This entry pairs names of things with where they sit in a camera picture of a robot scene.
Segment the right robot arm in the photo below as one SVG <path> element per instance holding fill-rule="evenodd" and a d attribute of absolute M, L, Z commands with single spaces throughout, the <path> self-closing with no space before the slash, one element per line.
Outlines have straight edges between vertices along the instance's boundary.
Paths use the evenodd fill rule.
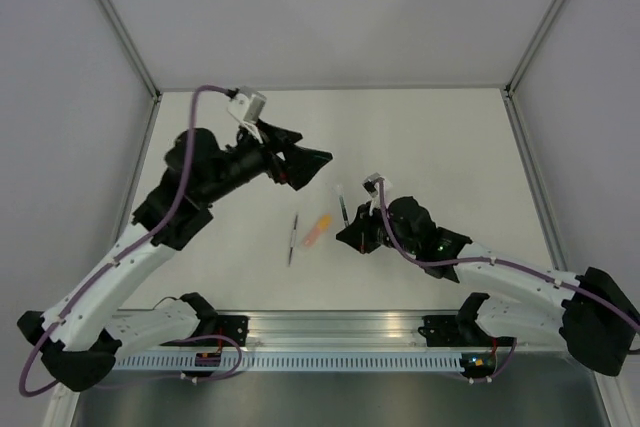
<path fill-rule="evenodd" d="M 433 278 L 472 287 L 455 320 L 470 346 L 492 338 L 565 345 L 584 367 L 615 377 L 639 334 L 638 309 L 607 272 L 542 271 L 494 257 L 437 225 L 412 197 L 359 206 L 336 239 L 361 254 L 394 249 Z"/>

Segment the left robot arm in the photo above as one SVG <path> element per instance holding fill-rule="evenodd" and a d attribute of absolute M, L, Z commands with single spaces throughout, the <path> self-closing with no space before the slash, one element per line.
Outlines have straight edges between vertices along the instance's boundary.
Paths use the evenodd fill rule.
<path fill-rule="evenodd" d="M 134 211 L 112 251 L 56 305 L 18 319 L 33 346 L 28 359 L 41 360 L 54 384 L 82 392 L 130 355 L 164 343 L 205 345 L 219 336 L 218 313 L 198 293 L 127 319 L 114 315 L 212 221 L 215 202 L 260 175 L 300 190 L 333 158 L 299 146 L 299 132 L 264 121 L 257 128 L 256 136 L 239 128 L 235 145 L 226 148 L 208 129 L 181 133 L 165 155 L 159 185 Z"/>

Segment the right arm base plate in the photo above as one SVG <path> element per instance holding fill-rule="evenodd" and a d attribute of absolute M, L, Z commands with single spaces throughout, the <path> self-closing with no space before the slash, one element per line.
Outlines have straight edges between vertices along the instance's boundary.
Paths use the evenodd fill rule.
<path fill-rule="evenodd" d="M 422 321 L 418 333 L 428 347 L 510 347 L 514 341 L 512 337 L 490 337 L 477 327 L 465 331 L 458 326 L 455 315 L 426 315 Z"/>

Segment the pink highlighter pen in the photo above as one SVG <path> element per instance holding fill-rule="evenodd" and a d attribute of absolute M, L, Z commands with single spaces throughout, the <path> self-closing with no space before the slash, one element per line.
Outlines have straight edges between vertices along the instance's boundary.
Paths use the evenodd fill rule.
<path fill-rule="evenodd" d="M 324 235 L 324 230 L 319 227 L 314 227 L 302 238 L 298 243 L 298 250 L 300 252 L 309 251 Z"/>

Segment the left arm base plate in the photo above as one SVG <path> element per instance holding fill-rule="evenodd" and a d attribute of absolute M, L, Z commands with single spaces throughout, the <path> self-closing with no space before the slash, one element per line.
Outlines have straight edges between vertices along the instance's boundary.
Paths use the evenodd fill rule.
<path fill-rule="evenodd" d="M 239 346 L 246 345 L 249 333 L 249 318 L 245 315 L 218 314 L 215 319 L 205 320 L 198 326 L 196 335 L 222 335 L 234 340 Z"/>

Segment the purple marker pen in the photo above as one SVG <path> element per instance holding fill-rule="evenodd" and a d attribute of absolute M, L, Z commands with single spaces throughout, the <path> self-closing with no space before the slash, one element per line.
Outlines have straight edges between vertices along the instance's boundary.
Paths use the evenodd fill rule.
<path fill-rule="evenodd" d="M 294 254 L 296 241 L 297 241 L 298 222 L 299 222 L 299 212 L 296 211 L 294 214 L 294 219 L 292 222 L 292 228 L 291 228 L 290 239 L 289 239 L 289 247 L 288 247 L 288 253 L 287 253 L 287 267 L 291 266 L 292 260 L 293 260 L 293 254 Z"/>

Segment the green pen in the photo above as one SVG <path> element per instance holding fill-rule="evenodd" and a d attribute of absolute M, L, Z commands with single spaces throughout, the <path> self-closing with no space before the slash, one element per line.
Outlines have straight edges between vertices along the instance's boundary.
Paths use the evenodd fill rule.
<path fill-rule="evenodd" d="M 340 210 L 341 210 L 341 215 L 342 215 L 344 226 L 348 227 L 350 225 L 349 214 L 348 214 L 348 210 L 347 210 L 347 207 L 346 207 L 346 202 L 345 202 L 343 194 L 339 194 L 338 198 L 339 198 Z"/>

